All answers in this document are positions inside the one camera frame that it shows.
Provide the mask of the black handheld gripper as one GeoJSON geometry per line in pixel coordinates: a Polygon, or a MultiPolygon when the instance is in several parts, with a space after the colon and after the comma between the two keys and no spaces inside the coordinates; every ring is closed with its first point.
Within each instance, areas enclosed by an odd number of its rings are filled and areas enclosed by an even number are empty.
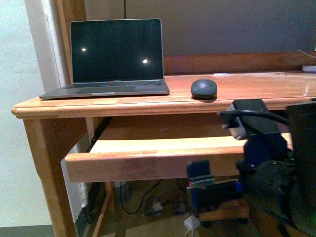
{"type": "Polygon", "coordinates": [[[255,134],[246,139],[237,161],[239,179],[215,183],[209,162],[187,166],[188,201],[195,216],[230,200],[246,203],[278,219],[283,236],[289,225],[311,237],[316,234],[316,103],[294,104],[286,117],[261,111],[219,113],[225,129],[238,127],[235,118],[255,116],[276,122],[280,133],[255,134]]]}

